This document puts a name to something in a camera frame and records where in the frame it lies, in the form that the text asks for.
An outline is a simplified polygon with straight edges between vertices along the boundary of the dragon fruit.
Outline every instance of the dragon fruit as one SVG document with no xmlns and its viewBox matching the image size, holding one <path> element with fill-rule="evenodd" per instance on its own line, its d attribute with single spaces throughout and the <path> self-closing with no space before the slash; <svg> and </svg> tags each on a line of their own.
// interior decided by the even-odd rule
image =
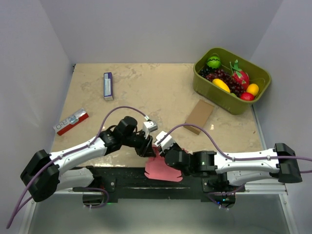
<svg viewBox="0 0 312 234">
<path fill-rule="evenodd" d="M 230 62 L 230 66 L 232 71 L 232 78 L 236 80 L 238 83 L 240 83 L 244 87 L 244 90 L 247 90 L 249 86 L 248 74 L 238 67 L 238 60 L 234 62 L 233 66 L 232 63 Z"/>
</svg>

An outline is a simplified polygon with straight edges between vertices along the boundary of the red and white box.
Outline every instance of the red and white box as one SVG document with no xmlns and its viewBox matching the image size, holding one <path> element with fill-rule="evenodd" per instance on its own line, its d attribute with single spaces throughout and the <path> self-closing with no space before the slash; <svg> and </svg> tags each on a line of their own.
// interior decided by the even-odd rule
<svg viewBox="0 0 312 234">
<path fill-rule="evenodd" d="M 55 132 L 61 136 L 71 128 L 75 127 L 77 124 L 83 122 L 87 117 L 89 117 L 87 112 L 81 108 L 65 120 L 55 125 L 53 128 Z"/>
</svg>

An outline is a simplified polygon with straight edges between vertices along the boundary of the orange fruit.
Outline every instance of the orange fruit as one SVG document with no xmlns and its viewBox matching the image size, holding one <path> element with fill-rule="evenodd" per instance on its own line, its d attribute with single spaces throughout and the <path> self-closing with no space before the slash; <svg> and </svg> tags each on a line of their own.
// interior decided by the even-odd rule
<svg viewBox="0 0 312 234">
<path fill-rule="evenodd" d="M 250 84 L 246 92 L 256 96 L 259 93 L 259 87 L 256 84 Z"/>
</svg>

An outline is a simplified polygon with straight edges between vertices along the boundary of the red apple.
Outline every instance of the red apple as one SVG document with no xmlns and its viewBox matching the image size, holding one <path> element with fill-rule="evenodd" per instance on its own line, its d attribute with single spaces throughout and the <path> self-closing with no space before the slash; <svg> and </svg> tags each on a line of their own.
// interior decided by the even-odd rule
<svg viewBox="0 0 312 234">
<path fill-rule="evenodd" d="M 247 93 L 247 92 L 244 92 L 241 96 L 240 96 L 240 99 L 243 99 L 245 101 L 252 101 L 254 100 L 254 95 L 250 94 L 250 93 Z"/>
</svg>

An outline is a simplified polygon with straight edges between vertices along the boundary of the grapes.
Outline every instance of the grapes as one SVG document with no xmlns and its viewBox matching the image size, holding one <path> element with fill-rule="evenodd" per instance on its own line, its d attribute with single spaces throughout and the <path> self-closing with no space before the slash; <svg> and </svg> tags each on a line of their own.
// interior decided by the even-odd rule
<svg viewBox="0 0 312 234">
<path fill-rule="evenodd" d="M 205 66 L 200 70 L 199 75 L 212 82 L 214 79 L 220 79 L 229 87 L 231 93 L 240 97 L 244 93 L 244 87 L 236 80 L 232 79 L 231 75 L 223 69 L 210 69 Z"/>
</svg>

